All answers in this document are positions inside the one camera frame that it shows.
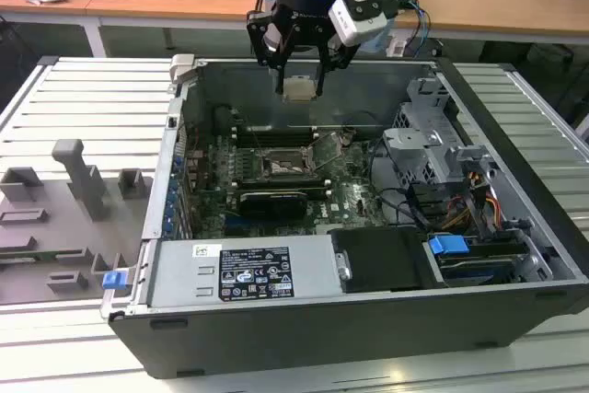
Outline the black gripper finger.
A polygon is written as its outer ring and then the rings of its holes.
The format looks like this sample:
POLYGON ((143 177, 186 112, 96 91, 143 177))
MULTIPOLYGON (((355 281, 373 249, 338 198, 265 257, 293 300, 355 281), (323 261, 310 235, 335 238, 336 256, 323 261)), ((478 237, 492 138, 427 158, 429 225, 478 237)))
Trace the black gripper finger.
POLYGON ((337 69, 345 69, 356 54, 356 46, 348 47, 341 44, 336 50, 331 50, 326 40, 318 44, 319 64, 316 71, 316 96, 323 94, 326 74, 337 69))
POLYGON ((284 69, 295 46, 295 21, 291 11, 249 11, 246 28, 258 64, 276 72, 275 92, 282 94, 284 69))

